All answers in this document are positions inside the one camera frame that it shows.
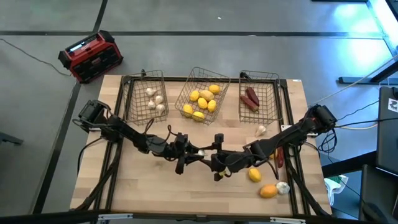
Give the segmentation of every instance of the white cable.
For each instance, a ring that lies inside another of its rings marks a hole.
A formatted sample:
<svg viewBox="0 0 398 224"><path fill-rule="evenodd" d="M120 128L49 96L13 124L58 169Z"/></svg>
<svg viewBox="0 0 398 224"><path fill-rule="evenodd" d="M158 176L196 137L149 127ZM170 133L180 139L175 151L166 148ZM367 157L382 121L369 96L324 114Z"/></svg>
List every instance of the white cable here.
<svg viewBox="0 0 398 224"><path fill-rule="evenodd" d="M387 65L390 61L394 60L396 57L398 57L398 55L395 55L394 57L392 57L391 59L389 59L386 63L382 64L380 67L378 67L377 69L373 70L369 75L366 75L365 77L363 77L363 78L359 79L358 81L356 81L356 82L354 82L354 83L352 83L352 84L350 84L350 85L344 87L343 89L337 91L336 93L333 93L333 94L330 94L330 95L328 95L328 96L323 97L322 99L320 99L320 100L318 100L318 101L312 103L310 106L315 105L315 104L317 104L317 103L319 103L319 102L321 102L321 101L323 101L323 100L325 100L325 99L327 99L327 98L329 98L329 97L331 97L331 96L334 96L334 95L336 95L336 94L338 94L338 93L340 93L340 92L342 92L342 91L348 89L349 87L351 87L351 86L353 86L353 85L359 83L360 81L364 80L365 78L371 76L373 73L377 72L380 68L382 68L382 67L384 67L385 65Z"/></svg>
<svg viewBox="0 0 398 224"><path fill-rule="evenodd" d="M376 126L377 126L377 124L374 124L374 125L372 125L370 127L364 127L364 128L350 128L350 127L340 127L340 128L349 129L349 130L366 130L366 129L374 128Z"/></svg>

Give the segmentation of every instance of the yellow potato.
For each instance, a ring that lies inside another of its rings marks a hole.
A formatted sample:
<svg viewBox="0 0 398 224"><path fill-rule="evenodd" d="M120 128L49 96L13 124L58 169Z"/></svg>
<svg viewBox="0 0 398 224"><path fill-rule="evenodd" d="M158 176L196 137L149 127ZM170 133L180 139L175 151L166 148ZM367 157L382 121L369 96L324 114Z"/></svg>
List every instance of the yellow potato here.
<svg viewBox="0 0 398 224"><path fill-rule="evenodd" d="M202 90L200 92L200 97L203 97L206 101L214 99L214 94L208 90Z"/></svg>

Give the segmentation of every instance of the black cable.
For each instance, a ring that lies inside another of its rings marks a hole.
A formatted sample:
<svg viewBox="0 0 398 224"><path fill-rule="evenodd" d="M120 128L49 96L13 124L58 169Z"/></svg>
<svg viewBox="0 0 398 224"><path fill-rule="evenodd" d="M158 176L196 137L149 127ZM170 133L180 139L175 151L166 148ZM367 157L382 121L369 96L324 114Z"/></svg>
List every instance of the black cable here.
<svg viewBox="0 0 398 224"><path fill-rule="evenodd" d="M65 76L68 76L68 77L70 77L70 76L72 75L72 74L69 74L69 75L68 75L68 74L65 74L65 73L60 72L57 68L55 68L55 66L54 66L53 64L48 63L48 62L45 62L45 61L43 61L43 60L38 59L37 57L35 57L35 56L33 56L33 55L28 54L26 51L20 49L19 47L15 46L14 44L12 44L12 43L10 43L10 42L8 42L8 41L2 39L2 38L0 38L0 40L4 41L6 44L10 45L11 47L14 47L15 49L21 51L22 53L26 54L26 55L29 56L30 58L32 58L32 59L34 59L34 60L36 60L36 61L38 61L38 62L42 62L42 63L44 63L44 64L46 64L46 65L48 65L48 66L51 66L55 71L57 71L57 72L58 72L59 74L61 74L61 75L65 75Z"/></svg>
<svg viewBox="0 0 398 224"><path fill-rule="evenodd" d="M278 165L276 164L276 168L275 168L269 161L267 161L267 163L268 163L268 165L271 167L271 169L272 169L272 171L273 171L273 173L274 173L274 175L275 175L275 178L276 178L277 180L279 180L279 173L278 173L278 171L277 171Z"/></svg>
<svg viewBox="0 0 398 224"><path fill-rule="evenodd" d="M82 122L81 122L81 120L79 120L79 119L72 119L72 123L73 124L75 124L75 125L77 125L77 126L79 126L79 127L82 127ZM112 126L114 126L114 125L112 125L112 124L87 124L88 125L88 128L106 128L106 127L112 127Z"/></svg>
<svg viewBox="0 0 398 224"><path fill-rule="evenodd" d="M315 146L314 144L312 144L312 143L305 142L304 144L307 144L307 145L313 147L316 151L318 150L318 147L316 147L316 146Z"/></svg>
<svg viewBox="0 0 398 224"><path fill-rule="evenodd" d="M80 160L81 160L81 157L82 157L82 155L83 155L84 150L87 149L88 147L90 147L92 144L98 142L98 141L101 140L101 139L102 139L102 137L99 137L98 139L95 139L94 141L88 143L85 147L83 147L83 149L80 150L79 158L78 158L78 160L77 160L77 174L79 174L79 170L80 170Z"/></svg>
<svg viewBox="0 0 398 224"><path fill-rule="evenodd" d="M336 145L337 145L337 137L336 137L336 131L334 129L331 130L332 133L327 132L326 137L323 139L322 144L318 147L318 151L325 152L325 153L331 153L335 150ZM333 147L331 148L329 145L329 142L334 141Z"/></svg>
<svg viewBox="0 0 398 224"><path fill-rule="evenodd" d="M299 154L300 152L301 152L301 146L298 146L297 154ZM296 154L291 155L291 154L290 154L290 151L287 152L287 154L288 154L289 156L291 156L291 157L295 157L295 156L296 156Z"/></svg>
<svg viewBox="0 0 398 224"><path fill-rule="evenodd" d="M341 127L345 127L345 126L349 126L349 125L353 125L353 124L363 124L363 123L370 123L370 122L390 121L390 120L395 120L395 119L398 119L398 118L386 118L386 119L376 119L376 120L372 120L372 121L360 121L360 122L355 122L355 123L343 124L343 125L335 126L335 128L341 128Z"/></svg>
<svg viewBox="0 0 398 224"><path fill-rule="evenodd" d="M348 117L348 116L351 116L351 115L355 114L356 112L361 111L361 110L367 108L368 106L372 106L373 104L375 104L375 103L377 103L377 102L379 102L379 100L377 100L376 102L373 102L373 103L371 103L371 104L369 104L369 105L366 105L366 106L362 107L361 109L358 109L358 110L354 111L353 113L347 114L346 116L344 116L344 117L338 119L337 121L342 120L342 119L344 119L344 118L346 118L346 117Z"/></svg>
<svg viewBox="0 0 398 224"><path fill-rule="evenodd" d="M145 127L145 130L144 130L144 132L143 132L143 134L145 135L147 141L149 141L149 140L148 140L147 132L148 132L149 128L152 126L152 124L154 123L154 121L155 121L154 118L152 118L151 120L149 120L148 123L147 123L147 125L146 125L146 127ZM175 134L175 133L172 132L172 126L171 126L171 125L167 125L167 130L169 131L169 133L167 134L166 139L164 139L162 142L153 142L153 140L152 140L152 141L149 141L149 144L154 144L154 145L159 146L159 145L162 145L162 144L166 143L167 140L169 140L169 137L170 137L171 134L174 135L174 136L177 136L177 134Z"/></svg>

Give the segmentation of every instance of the purple sweet potato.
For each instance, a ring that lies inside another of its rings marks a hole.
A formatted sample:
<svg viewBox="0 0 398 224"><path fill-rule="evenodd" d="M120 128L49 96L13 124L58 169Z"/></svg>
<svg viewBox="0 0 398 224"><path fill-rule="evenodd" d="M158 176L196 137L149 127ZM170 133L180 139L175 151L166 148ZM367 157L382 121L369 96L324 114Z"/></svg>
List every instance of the purple sweet potato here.
<svg viewBox="0 0 398 224"><path fill-rule="evenodd" d="M251 111L257 112L259 110L259 107L251 101L247 96L241 95L241 100L243 101L244 104L246 104Z"/></svg>
<svg viewBox="0 0 398 224"><path fill-rule="evenodd" d="M249 99L253 101L254 104L260 106L259 98L256 95L256 92L251 87L246 88L246 94L248 95Z"/></svg>

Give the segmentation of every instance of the red portable radio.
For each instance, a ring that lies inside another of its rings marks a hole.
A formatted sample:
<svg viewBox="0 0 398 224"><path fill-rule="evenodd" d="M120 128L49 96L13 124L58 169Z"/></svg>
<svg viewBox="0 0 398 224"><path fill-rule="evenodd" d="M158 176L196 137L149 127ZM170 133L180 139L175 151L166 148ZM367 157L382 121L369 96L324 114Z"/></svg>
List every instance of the red portable radio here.
<svg viewBox="0 0 398 224"><path fill-rule="evenodd" d="M89 83L123 61L114 38L104 30L60 51L58 59L80 83Z"/></svg>

